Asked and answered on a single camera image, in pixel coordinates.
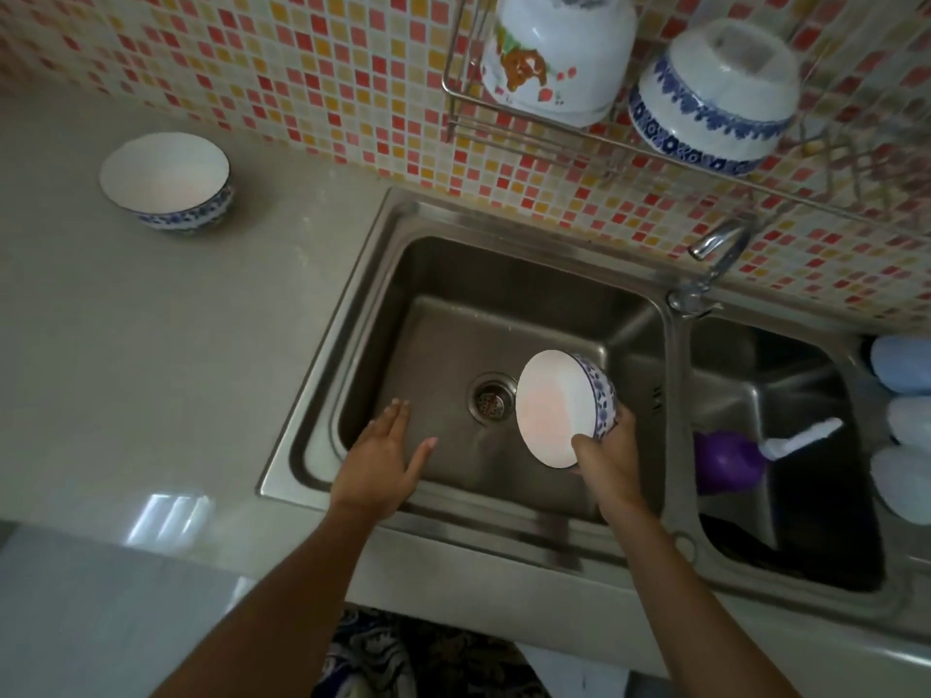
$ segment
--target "left hand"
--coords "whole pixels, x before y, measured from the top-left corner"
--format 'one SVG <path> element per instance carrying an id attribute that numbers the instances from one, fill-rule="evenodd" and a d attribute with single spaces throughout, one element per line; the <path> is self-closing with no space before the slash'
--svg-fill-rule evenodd
<path id="1" fill-rule="evenodd" d="M 350 448 L 330 490 L 331 510 L 365 516 L 372 524 L 393 515 L 420 480 L 436 438 L 417 446 L 404 465 L 404 434 L 411 420 L 410 402 L 395 399 L 369 422 Z"/>

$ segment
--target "hand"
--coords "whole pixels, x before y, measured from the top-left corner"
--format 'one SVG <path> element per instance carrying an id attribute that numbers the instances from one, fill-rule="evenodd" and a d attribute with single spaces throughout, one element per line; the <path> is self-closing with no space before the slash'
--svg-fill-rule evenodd
<path id="1" fill-rule="evenodd" d="M 411 404 L 395 399 L 369 422 L 350 448 L 330 490 L 331 510 L 363 515 L 377 524 L 389 518 L 417 487 L 421 471 L 436 446 L 427 438 L 404 468 L 404 433 Z"/>
<path id="2" fill-rule="evenodd" d="M 625 508 L 649 510 L 640 487 L 637 455 L 637 420 L 633 412 L 617 403 L 615 425 L 600 441 L 577 433 L 573 450 L 588 489 L 606 519 Z"/>

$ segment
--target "purple bottle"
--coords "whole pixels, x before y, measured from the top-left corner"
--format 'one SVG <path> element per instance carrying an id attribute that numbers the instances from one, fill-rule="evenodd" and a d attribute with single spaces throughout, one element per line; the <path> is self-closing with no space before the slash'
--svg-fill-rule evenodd
<path id="1" fill-rule="evenodd" d="M 828 419 L 791 438 L 767 438 L 759 444 L 734 431 L 695 433 L 698 494 L 716 495 L 755 488 L 770 462 L 827 438 L 843 425 L 840 419 Z"/>

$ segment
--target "floor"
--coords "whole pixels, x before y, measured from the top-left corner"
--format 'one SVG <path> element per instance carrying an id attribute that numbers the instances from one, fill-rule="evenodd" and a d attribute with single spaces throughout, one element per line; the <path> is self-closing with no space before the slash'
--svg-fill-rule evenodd
<path id="1" fill-rule="evenodd" d="M 3 695 L 144 698 L 251 586 L 184 561 L 0 521 Z M 627 669 L 521 649 L 553 698 L 625 695 Z"/>

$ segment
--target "blue cloth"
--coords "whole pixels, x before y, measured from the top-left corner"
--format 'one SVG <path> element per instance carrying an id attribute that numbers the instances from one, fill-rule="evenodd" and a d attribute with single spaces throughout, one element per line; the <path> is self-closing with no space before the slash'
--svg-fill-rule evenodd
<path id="1" fill-rule="evenodd" d="M 511 642 L 347 606 L 312 698 L 549 698 Z"/>

